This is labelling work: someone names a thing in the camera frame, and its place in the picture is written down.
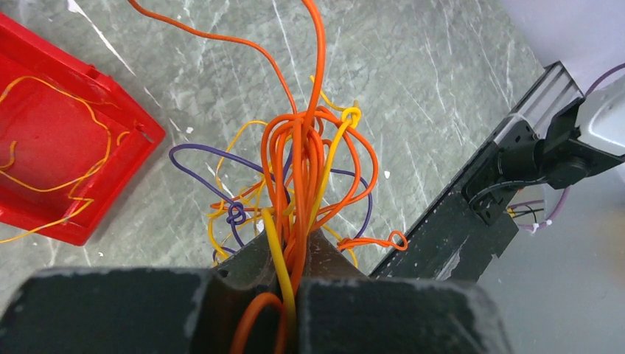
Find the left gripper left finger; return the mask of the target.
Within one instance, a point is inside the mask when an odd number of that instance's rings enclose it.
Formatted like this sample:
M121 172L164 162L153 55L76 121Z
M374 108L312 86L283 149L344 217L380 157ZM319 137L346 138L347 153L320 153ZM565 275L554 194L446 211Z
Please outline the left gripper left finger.
M31 275L1 316L3 353L271 353L278 313L235 336L274 287L264 235L216 268L54 267Z

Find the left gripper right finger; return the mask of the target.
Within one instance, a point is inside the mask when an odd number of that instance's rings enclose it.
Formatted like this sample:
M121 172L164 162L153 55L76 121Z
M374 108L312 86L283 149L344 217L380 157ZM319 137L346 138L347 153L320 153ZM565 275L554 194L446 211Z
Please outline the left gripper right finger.
M367 277L321 230L297 291L297 353L512 353L496 304L475 283Z

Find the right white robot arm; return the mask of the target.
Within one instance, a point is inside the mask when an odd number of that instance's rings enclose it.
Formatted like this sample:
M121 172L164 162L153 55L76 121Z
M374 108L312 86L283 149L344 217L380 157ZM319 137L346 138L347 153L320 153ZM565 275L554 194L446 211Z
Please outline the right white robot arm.
M624 163L624 79L568 103L543 138L525 122L507 137L463 188L468 207L488 225L524 187L563 190Z

